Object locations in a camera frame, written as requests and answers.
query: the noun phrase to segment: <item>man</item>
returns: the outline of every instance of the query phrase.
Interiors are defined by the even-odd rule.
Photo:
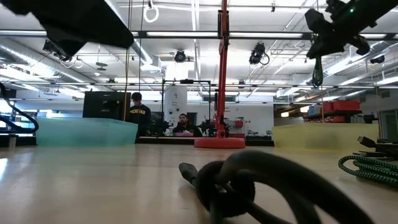
[[[138,124],[137,136],[145,136],[150,125],[150,109],[141,103],[141,93],[133,93],[131,99],[134,106],[130,108],[129,121]]]
[[[188,116],[186,114],[180,114],[178,118],[180,121],[178,122],[177,127],[173,129],[174,133],[183,133],[184,131],[188,131],[193,133],[193,137],[202,137],[199,128],[189,122]]]

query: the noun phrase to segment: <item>computer monitor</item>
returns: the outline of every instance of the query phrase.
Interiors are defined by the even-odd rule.
[[[130,110],[131,93],[127,93],[126,110],[124,93],[108,91],[87,91],[83,106],[84,118],[111,118],[122,121]]]

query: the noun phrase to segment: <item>equipment stand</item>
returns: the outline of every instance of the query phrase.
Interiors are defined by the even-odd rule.
[[[229,15],[227,11],[227,0],[221,3],[218,11],[218,38],[220,40],[220,77],[218,79],[218,102],[216,114],[217,138],[199,138],[195,140],[195,147],[216,149],[242,149],[245,148],[244,139],[226,138],[224,109],[225,109],[225,82],[226,82],[226,60],[229,45]]]

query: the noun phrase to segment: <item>red pole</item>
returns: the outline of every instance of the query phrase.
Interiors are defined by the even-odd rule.
[[[218,105],[216,115],[217,137],[225,138],[224,110],[225,110],[225,82],[226,82],[226,59],[228,54],[229,34],[228,34],[228,12],[227,0],[223,0],[221,5],[221,31],[220,41],[220,76],[218,79]]]

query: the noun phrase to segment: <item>translucent teal container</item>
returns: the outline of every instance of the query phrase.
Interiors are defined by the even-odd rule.
[[[39,146],[125,146],[134,144],[137,124],[106,118],[37,118]]]

